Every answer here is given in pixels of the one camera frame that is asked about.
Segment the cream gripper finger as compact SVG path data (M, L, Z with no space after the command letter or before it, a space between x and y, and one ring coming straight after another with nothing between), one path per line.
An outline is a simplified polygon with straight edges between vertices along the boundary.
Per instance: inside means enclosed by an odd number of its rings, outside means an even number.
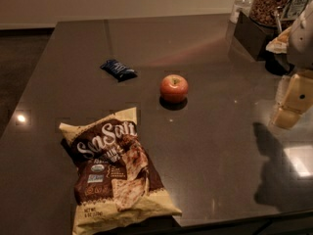
M279 108L277 112L274 113L272 122L280 128L291 129L297 124L299 119L300 115L298 113Z
M283 98L283 107L303 114L313 105L313 79L295 74Z

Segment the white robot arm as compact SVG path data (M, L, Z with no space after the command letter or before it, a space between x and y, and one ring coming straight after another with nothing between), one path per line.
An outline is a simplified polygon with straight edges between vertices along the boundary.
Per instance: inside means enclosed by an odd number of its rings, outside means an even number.
M313 106L313 1L291 26L287 60L295 74L283 76L276 94L271 123L291 129Z

